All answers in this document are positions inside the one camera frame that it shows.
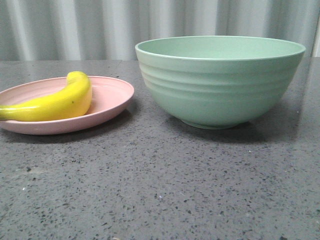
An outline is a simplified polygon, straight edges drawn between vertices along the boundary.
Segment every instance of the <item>pink plate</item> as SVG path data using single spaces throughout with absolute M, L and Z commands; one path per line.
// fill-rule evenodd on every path
M 83 116 L 54 121 L 0 121 L 0 127 L 29 135 L 64 134 L 102 124 L 126 109 L 134 95 L 134 87 L 123 80 L 106 76 L 89 76 L 92 102 Z M 63 89 L 66 77 L 33 81 L 0 92 L 0 104 L 18 104 Z

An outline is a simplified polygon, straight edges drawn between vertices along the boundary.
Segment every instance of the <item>gray speckled countertop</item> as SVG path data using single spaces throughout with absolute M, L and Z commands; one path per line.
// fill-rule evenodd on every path
M 0 129 L 1 240 L 320 239 L 320 59 L 268 113 L 232 129 L 160 109 L 137 61 L 0 62 L 0 91 L 80 70 L 135 87 L 96 127 Z

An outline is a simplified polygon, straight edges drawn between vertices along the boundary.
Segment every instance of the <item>plastic banana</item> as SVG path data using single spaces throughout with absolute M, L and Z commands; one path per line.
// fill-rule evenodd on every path
M 81 71 L 69 72 L 66 86 L 53 94 L 15 105 L 0 105 L 0 120 L 53 121 L 84 115 L 91 104 L 92 85 Z

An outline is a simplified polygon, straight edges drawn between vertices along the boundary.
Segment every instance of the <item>curtain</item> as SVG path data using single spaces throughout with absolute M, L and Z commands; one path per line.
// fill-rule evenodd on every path
M 277 38 L 320 57 L 320 0 L 0 0 L 0 61 L 135 60 L 135 44 Z

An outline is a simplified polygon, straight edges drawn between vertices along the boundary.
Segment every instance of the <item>mint green bowl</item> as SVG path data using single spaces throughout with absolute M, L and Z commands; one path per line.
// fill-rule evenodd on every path
M 305 50 L 291 41 L 245 36 L 171 37 L 135 46 L 155 102 L 203 129 L 230 128 L 270 110 Z

